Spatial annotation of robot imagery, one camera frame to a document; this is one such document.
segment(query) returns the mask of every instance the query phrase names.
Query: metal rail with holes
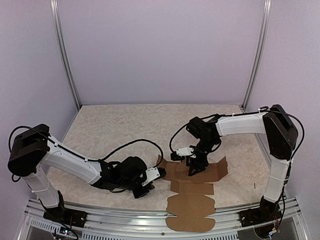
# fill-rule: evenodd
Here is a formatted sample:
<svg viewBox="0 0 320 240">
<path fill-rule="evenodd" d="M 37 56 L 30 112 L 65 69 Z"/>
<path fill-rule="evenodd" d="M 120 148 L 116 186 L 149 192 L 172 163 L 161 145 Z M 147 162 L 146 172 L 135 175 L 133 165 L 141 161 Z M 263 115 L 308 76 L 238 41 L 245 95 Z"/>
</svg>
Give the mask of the metal rail with holes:
<svg viewBox="0 0 320 240">
<path fill-rule="evenodd" d="M 295 198 L 287 199 L 284 219 L 292 218 L 299 240 L 307 240 L 305 222 Z M 75 203 L 65 203 L 67 208 L 78 209 L 88 213 L 84 228 L 73 227 L 82 240 L 237 240 L 238 231 L 250 229 L 241 227 L 238 212 L 257 207 L 249 204 L 235 207 L 218 208 L 210 215 L 216 221 L 209 232 L 176 232 L 169 229 L 165 219 L 171 214 L 166 211 L 138 211 L 115 208 L 94 207 Z M 20 222 L 17 240 L 27 240 L 30 228 L 54 232 L 61 227 L 58 223 L 43 218 L 44 210 L 39 201 L 30 199 Z"/>
</svg>

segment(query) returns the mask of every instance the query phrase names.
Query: flattened cardboard box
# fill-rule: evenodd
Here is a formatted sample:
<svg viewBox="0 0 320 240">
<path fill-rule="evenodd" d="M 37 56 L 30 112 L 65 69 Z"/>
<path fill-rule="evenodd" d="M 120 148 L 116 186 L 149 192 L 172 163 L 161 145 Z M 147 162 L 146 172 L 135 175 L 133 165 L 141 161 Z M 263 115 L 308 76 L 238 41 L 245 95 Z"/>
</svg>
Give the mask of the flattened cardboard box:
<svg viewBox="0 0 320 240">
<path fill-rule="evenodd" d="M 191 185 L 197 185 L 200 190 L 197 189 L 193 194 L 195 188 L 188 188 Z M 212 218 L 206 218 L 206 216 L 216 212 L 215 200 L 201 194 L 201 192 L 213 193 L 213 184 L 172 181 L 171 189 L 179 190 L 177 187 L 182 192 L 187 190 L 189 193 L 180 193 L 167 199 L 166 211 L 176 216 L 167 217 L 165 219 L 166 225 L 178 232 L 203 233 L 210 231 L 216 221 Z"/>
<path fill-rule="evenodd" d="M 193 176 L 188 176 L 189 167 L 186 166 L 185 161 L 181 163 L 163 159 L 158 167 L 165 169 L 166 176 L 163 178 L 165 180 L 186 181 L 193 183 L 218 182 L 228 174 L 228 163 L 226 157 L 222 158 L 217 163 L 210 163 L 205 171 L 199 172 Z"/>
<path fill-rule="evenodd" d="M 165 219 L 167 226 L 179 232 L 202 233 L 210 231 L 216 221 L 207 216 L 215 213 L 215 200 L 205 195 L 214 194 L 214 185 L 228 174 L 227 158 L 210 163 L 205 171 L 188 176 L 185 162 L 162 160 L 159 167 L 165 168 L 165 180 L 171 180 L 170 190 L 178 193 L 167 199 L 167 212 L 176 216 Z"/>
<path fill-rule="evenodd" d="M 177 194 L 202 194 L 213 195 L 214 185 L 212 183 L 198 183 L 191 181 L 171 181 L 170 191 Z"/>
</svg>

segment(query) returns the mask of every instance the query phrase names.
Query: metal frame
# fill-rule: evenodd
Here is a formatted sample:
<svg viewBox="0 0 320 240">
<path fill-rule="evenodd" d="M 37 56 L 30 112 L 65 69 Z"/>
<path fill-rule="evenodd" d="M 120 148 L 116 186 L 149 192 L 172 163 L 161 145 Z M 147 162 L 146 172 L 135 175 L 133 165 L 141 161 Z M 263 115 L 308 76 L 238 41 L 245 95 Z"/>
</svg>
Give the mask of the metal frame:
<svg viewBox="0 0 320 240">
<path fill-rule="evenodd" d="M 61 27 L 61 21 L 60 21 L 60 15 L 59 15 L 59 6 L 58 6 L 58 0 L 50 0 L 50 5 L 51 5 L 51 11 L 52 11 L 52 16 L 53 16 L 53 23 L 54 23 L 54 28 L 55 28 L 55 34 L 56 38 L 58 41 L 58 46 L 60 50 L 60 55 L 63 63 L 63 67 L 65 70 L 66 78 L 71 90 L 72 98 L 74 101 L 74 104 L 76 106 L 76 109 L 79 111 L 82 104 L 80 101 L 80 97 L 75 85 L 74 78 L 71 73 L 71 68 L 69 64 L 69 59 L 66 51 L 66 46 L 64 42 L 64 36 L 62 32 L 62 27 Z"/>
<path fill-rule="evenodd" d="M 255 226 L 242 227 L 239 212 L 255 208 L 259 203 L 247 204 L 235 207 L 217 208 L 216 213 L 210 215 L 216 221 L 215 227 L 208 232 L 177 232 L 167 227 L 165 219 L 172 216 L 166 211 L 126 210 L 116 208 L 94 207 L 83 204 L 65 203 L 67 208 L 86 211 L 88 213 L 84 228 L 73 227 L 79 233 L 81 239 L 153 239 L 173 240 L 176 238 L 186 240 L 214 239 L 219 236 L 234 236 L 241 230 L 252 229 Z M 295 198 L 285 201 L 284 219 L 293 218 L 300 240 L 308 240 L 304 228 L 304 220 L 299 205 Z M 17 234 L 17 240 L 26 240 L 30 227 L 38 227 L 50 232 L 57 227 L 57 223 L 43 219 L 44 209 L 40 202 L 30 199 L 21 220 L 21 231 Z"/>
<path fill-rule="evenodd" d="M 262 22 L 260 27 L 260 34 L 259 34 L 259 40 L 258 40 L 258 46 L 256 48 L 255 57 L 253 61 L 253 67 L 250 74 L 250 80 L 248 87 L 245 92 L 244 100 L 242 103 L 242 107 L 246 110 L 249 104 L 250 97 L 252 95 L 252 91 L 254 89 L 254 85 L 256 82 L 259 65 L 262 57 L 262 53 L 264 51 L 264 45 L 267 35 L 267 29 L 268 29 L 268 23 L 269 23 L 269 17 L 270 17 L 270 11 L 271 11 L 271 0 L 264 0 L 264 9 L 263 9 L 263 15 L 262 15 Z"/>
</svg>

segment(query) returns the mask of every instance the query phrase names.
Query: metal corner post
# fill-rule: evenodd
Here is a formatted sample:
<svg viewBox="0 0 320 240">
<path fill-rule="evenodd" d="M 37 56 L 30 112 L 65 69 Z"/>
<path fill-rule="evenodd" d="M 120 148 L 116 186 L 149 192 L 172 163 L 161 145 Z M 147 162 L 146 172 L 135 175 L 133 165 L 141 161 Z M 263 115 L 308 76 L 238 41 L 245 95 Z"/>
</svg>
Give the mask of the metal corner post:
<svg viewBox="0 0 320 240">
<path fill-rule="evenodd" d="M 258 45 L 257 45 L 256 52 L 255 52 L 255 57 L 254 57 L 253 67 L 252 67 L 251 74 L 250 74 L 249 84 L 246 89 L 245 97 L 244 97 L 244 100 L 242 103 L 242 107 L 244 110 L 246 110 L 248 107 L 250 97 L 252 95 L 252 91 L 254 89 L 254 85 L 256 82 L 262 53 L 264 50 L 267 29 L 268 29 L 268 23 L 269 23 L 269 17 L 270 17 L 270 11 L 271 11 L 271 1 L 272 0 L 264 0 L 264 9 L 263 9 Z"/>
<path fill-rule="evenodd" d="M 74 104 L 76 106 L 76 109 L 79 111 L 82 104 L 79 98 L 79 94 L 75 85 L 74 78 L 71 73 L 71 68 L 69 64 L 69 59 L 67 56 L 67 51 L 66 51 L 66 46 L 64 42 L 64 36 L 62 32 L 62 27 L 61 27 L 61 21 L 60 21 L 60 15 L 59 15 L 59 7 L 58 7 L 58 0 L 50 0 L 50 5 L 51 5 L 51 11 L 52 11 L 52 16 L 53 16 L 53 23 L 54 23 L 54 28 L 55 28 L 55 34 L 56 38 L 58 41 L 58 46 L 61 54 L 61 59 L 63 63 L 63 67 L 66 73 L 66 78 L 71 90 L 72 98 L 74 101 Z"/>
</svg>

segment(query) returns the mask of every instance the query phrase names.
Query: speckled table surface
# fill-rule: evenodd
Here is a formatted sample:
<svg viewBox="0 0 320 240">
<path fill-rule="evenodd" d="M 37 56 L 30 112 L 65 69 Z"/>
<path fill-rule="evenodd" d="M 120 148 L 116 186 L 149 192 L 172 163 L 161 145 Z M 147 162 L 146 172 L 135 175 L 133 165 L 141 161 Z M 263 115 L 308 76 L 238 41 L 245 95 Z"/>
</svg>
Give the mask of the speckled table surface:
<svg viewBox="0 0 320 240">
<path fill-rule="evenodd" d="M 169 140 L 185 123 L 195 116 L 241 113 L 237 105 L 198 104 L 131 104 L 83 106 L 71 125 L 63 143 L 91 158 L 102 158 L 115 148 L 135 139 L 149 139 L 170 159 Z M 267 185 L 269 168 L 252 134 L 222 137 L 218 151 L 208 155 L 210 163 L 227 157 L 228 175 L 214 183 L 216 208 L 259 202 Z M 186 130 L 173 141 L 173 149 L 197 144 Z M 129 156 L 139 156 L 148 167 L 155 164 L 158 149 L 146 142 L 123 148 L 108 161 L 122 161 Z M 97 189 L 83 180 L 50 168 L 48 177 L 61 191 L 64 200 L 99 207 L 134 210 L 165 210 L 170 192 L 170 181 L 154 182 L 155 189 L 147 196 L 135 199 L 131 191 L 110 193 Z"/>
</svg>

